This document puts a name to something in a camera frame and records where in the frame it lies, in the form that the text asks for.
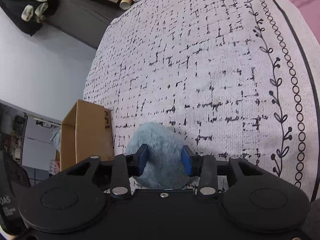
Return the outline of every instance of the fluffy blue object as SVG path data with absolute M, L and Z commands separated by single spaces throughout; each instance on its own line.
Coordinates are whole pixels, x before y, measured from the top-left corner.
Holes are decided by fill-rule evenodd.
M 145 123 L 134 133 L 127 153 L 135 154 L 139 147 L 148 144 L 149 160 L 143 175 L 134 177 L 142 186 L 151 189 L 181 189 L 189 181 L 181 162 L 184 145 L 175 133 L 157 123 Z

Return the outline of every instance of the black leaf vine pattern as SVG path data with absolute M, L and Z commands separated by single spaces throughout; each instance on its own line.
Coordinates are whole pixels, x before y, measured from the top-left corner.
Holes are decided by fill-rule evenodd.
M 256 37 L 260 38 L 263 43 L 264 46 L 260 46 L 260 50 L 264 53 L 268 54 L 268 57 L 270 59 L 270 62 L 272 64 L 272 74 L 273 74 L 273 78 L 270 79 L 270 83 L 275 87 L 274 91 L 270 90 L 269 91 L 269 95 L 271 95 L 273 97 L 273 99 L 271 100 L 272 104 L 276 104 L 279 107 L 280 110 L 280 114 L 278 113 L 274 113 L 274 117 L 275 119 L 280 123 L 281 125 L 281 129 L 282 129 L 282 141 L 281 141 L 281 148 L 276 150 L 276 154 L 271 154 L 271 160 L 273 160 L 276 164 L 275 167 L 273 167 L 272 171 L 274 173 L 277 174 L 278 177 L 281 176 L 282 173 L 282 169 L 283 169 L 283 161 L 282 158 L 284 158 L 287 153 L 289 152 L 289 146 L 285 146 L 285 141 L 286 140 L 292 140 L 292 135 L 290 135 L 290 133 L 292 132 L 292 127 L 288 127 L 287 128 L 287 132 L 285 133 L 285 128 L 284 128 L 284 122 L 287 120 L 288 115 L 283 113 L 281 104 L 280 104 L 280 100 L 279 100 L 279 87 L 282 84 L 282 78 L 276 78 L 276 69 L 280 68 L 280 64 L 278 62 L 280 62 L 280 58 L 276 57 L 276 60 L 273 61 L 273 59 L 271 58 L 271 53 L 273 52 L 273 49 L 271 47 L 268 47 L 265 39 L 263 38 L 262 32 L 265 31 L 264 27 L 260 27 L 260 25 L 263 24 L 263 19 L 259 19 L 258 12 L 255 12 L 252 8 L 252 0 L 246 0 L 244 2 L 244 6 L 247 7 L 249 9 L 249 13 L 254 16 L 255 22 L 256 22 L 256 26 L 253 29 L 253 32 L 255 34 Z

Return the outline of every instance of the black border line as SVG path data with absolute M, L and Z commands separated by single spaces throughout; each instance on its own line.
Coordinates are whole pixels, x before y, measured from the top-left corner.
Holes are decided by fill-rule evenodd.
M 318 100 L 318 94 L 317 94 L 317 91 L 316 91 L 316 85 L 315 85 L 315 82 L 314 82 L 314 79 L 313 79 L 313 76 L 312 76 L 312 73 L 311 73 L 311 69 L 310 69 L 310 65 L 309 65 L 309 62 L 308 62 L 308 59 L 306 57 L 306 54 L 304 53 L 304 50 L 301 46 L 301 43 L 297 37 L 297 34 L 295 33 L 286 13 L 284 12 L 284 10 L 278 5 L 278 3 L 276 2 L 276 0 L 272 0 L 275 5 L 277 6 L 277 8 L 279 9 L 279 11 L 282 13 L 285 21 L 287 22 L 288 24 L 288 27 L 290 28 L 291 32 L 292 32 L 292 35 L 298 45 L 298 48 L 300 50 L 300 53 L 301 53 L 301 56 L 303 58 L 303 61 L 305 63 L 305 66 L 306 66 L 306 69 L 307 69 L 307 72 L 308 72 L 308 76 L 309 76 L 309 79 L 310 79 L 310 84 L 311 84 L 311 88 L 312 88 L 312 92 L 313 92 L 313 97 L 314 97 L 314 101 L 315 101 L 315 105 L 316 105 L 316 115 L 317 115 L 317 125 L 318 125 L 318 140 L 319 140 L 319 143 L 320 143 L 320 106 L 319 106 L 319 100 Z M 315 186 L 313 188 L 313 192 L 312 192 L 312 196 L 311 196 L 311 201 L 310 202 L 313 202 L 314 200 L 316 200 L 316 196 L 317 196 L 317 192 L 318 192 L 318 188 L 319 188 L 319 184 L 320 184 L 320 145 L 319 145 L 319 153 L 318 153 L 318 168 L 317 168 L 317 176 L 316 176 L 316 181 L 315 181 Z

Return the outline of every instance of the silver bolt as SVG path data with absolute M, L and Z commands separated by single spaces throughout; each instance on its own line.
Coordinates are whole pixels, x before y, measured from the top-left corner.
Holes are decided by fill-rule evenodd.
M 164 192 L 160 194 L 160 197 L 169 197 L 169 194 Z
M 128 189 L 126 187 L 115 187 L 112 189 L 112 192 L 115 195 L 124 195 L 128 193 Z
M 200 189 L 200 192 L 203 195 L 213 195 L 214 193 L 216 193 L 216 190 L 213 187 L 203 187 Z

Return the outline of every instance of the tiled wall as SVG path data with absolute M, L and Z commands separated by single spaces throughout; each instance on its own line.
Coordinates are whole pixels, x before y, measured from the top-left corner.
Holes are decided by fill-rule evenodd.
M 30 167 L 22 166 L 24 170 L 28 173 L 31 186 L 39 183 L 42 180 L 49 178 L 49 172 L 44 170 L 38 170 Z

